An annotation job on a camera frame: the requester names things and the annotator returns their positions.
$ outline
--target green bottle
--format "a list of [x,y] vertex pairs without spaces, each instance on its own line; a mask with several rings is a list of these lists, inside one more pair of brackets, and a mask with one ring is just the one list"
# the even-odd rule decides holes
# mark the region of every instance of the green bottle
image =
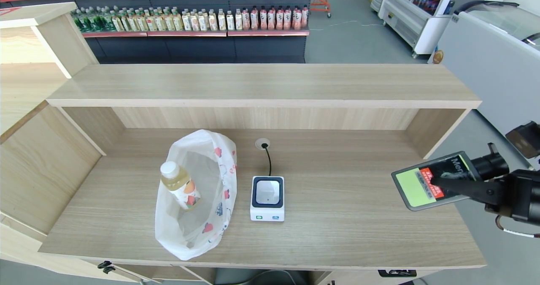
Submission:
[[83,27],[81,31],[89,32],[92,30],[90,28],[90,22],[88,21],[88,18],[83,14],[81,10],[77,10],[77,18],[79,19],[79,22],[81,23],[81,26]]

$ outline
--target refrigerator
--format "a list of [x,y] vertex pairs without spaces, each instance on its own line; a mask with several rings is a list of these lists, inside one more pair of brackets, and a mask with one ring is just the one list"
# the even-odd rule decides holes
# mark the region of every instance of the refrigerator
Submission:
[[[428,63],[443,64],[483,101],[502,135],[540,123],[540,17],[517,3],[476,1],[452,15]],[[540,157],[528,162],[540,170]]]

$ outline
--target red label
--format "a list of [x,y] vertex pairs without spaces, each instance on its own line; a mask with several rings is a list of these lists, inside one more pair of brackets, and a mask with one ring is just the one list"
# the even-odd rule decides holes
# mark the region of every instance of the red label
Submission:
[[428,187],[432,191],[433,196],[435,198],[443,197],[444,193],[440,190],[440,187],[432,185],[432,171],[429,168],[424,168],[420,170],[420,173],[424,177],[424,180],[426,180],[426,183],[428,183]]

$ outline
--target cable on floor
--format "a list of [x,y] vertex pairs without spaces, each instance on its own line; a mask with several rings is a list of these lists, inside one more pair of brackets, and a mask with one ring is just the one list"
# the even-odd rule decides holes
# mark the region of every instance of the cable on floor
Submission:
[[280,271],[282,273],[286,273],[287,275],[289,275],[289,277],[291,278],[291,281],[293,282],[293,285],[297,285],[297,283],[294,281],[294,278],[293,276],[291,275],[291,273],[287,270],[266,270],[266,271],[263,271],[261,273],[258,273],[256,274],[254,277],[252,277],[251,279],[247,280],[247,281],[244,281],[242,283],[231,283],[231,284],[220,284],[220,285],[247,285],[248,283],[250,283],[251,281],[253,281],[254,279],[257,279],[258,277],[264,275],[264,274],[267,274],[267,273],[273,273],[273,272],[276,272],[276,271]]

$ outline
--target juice bottle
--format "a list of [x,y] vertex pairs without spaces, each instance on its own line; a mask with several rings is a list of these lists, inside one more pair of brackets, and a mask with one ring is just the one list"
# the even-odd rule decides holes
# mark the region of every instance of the juice bottle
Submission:
[[180,207],[189,210],[200,200],[201,194],[197,191],[194,181],[182,166],[176,162],[165,162],[160,171],[162,183],[176,198]]

